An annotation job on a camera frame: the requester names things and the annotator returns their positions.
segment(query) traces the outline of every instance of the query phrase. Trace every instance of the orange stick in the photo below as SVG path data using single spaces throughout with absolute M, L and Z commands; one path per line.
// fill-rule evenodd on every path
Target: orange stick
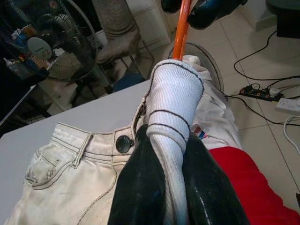
M 181 60 L 180 56 L 181 56 L 182 48 L 184 48 L 185 45 L 184 36 L 187 34 L 188 31 L 187 19 L 188 19 L 190 6 L 191 6 L 191 0 L 182 0 L 180 16 L 179 16 L 177 30 L 176 30 L 174 50 L 173 50 L 173 59 L 175 60 Z

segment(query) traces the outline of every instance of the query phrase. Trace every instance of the jeans waistband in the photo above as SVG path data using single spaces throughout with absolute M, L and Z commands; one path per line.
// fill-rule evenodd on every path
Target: jeans waistband
M 131 126 L 113 131 L 112 133 L 87 132 L 66 124 L 58 123 L 51 140 L 73 151 L 77 156 L 73 166 L 77 167 L 81 158 L 109 165 L 127 162 L 133 146 L 126 153 L 120 153 L 116 148 L 117 139 L 125 135 L 131 140 Z

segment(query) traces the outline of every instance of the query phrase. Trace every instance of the red fabric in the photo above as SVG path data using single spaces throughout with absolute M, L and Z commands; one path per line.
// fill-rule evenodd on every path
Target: red fabric
M 229 177 L 251 225 L 300 225 L 299 214 L 283 206 L 247 153 L 233 147 L 210 153 Z

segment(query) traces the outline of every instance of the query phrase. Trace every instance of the jeans pocket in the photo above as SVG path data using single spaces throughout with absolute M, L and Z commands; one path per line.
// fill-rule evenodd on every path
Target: jeans pocket
M 76 154 L 56 144 L 43 146 L 34 154 L 25 179 L 33 189 L 50 187 L 71 166 Z

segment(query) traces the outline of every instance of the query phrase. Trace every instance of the metal button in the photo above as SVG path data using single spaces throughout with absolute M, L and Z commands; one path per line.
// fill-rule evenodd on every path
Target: metal button
M 132 140 L 125 135 L 118 137 L 116 142 L 116 148 L 120 153 L 128 152 L 132 145 L 133 145 Z

